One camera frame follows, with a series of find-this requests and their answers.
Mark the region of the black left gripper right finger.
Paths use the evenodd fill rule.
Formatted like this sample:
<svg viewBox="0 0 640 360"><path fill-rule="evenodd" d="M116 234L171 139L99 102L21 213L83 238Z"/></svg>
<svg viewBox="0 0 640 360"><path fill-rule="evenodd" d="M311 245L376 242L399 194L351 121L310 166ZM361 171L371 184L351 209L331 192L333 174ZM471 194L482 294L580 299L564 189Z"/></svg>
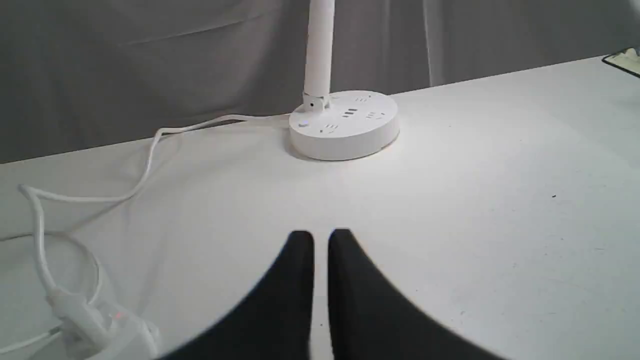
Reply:
<svg viewBox="0 0 640 360"><path fill-rule="evenodd" d="M331 233L327 252L327 309L336 360L498 359L409 301L349 229Z"/></svg>

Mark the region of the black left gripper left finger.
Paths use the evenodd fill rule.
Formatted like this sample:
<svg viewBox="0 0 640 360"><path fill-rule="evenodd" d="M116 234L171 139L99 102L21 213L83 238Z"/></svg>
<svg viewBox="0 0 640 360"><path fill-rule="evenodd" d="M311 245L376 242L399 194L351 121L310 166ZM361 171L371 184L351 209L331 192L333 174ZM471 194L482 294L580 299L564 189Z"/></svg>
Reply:
<svg viewBox="0 0 640 360"><path fill-rule="evenodd" d="M308 360L313 296L313 235L295 230L263 277L231 312L164 358Z"/></svg>

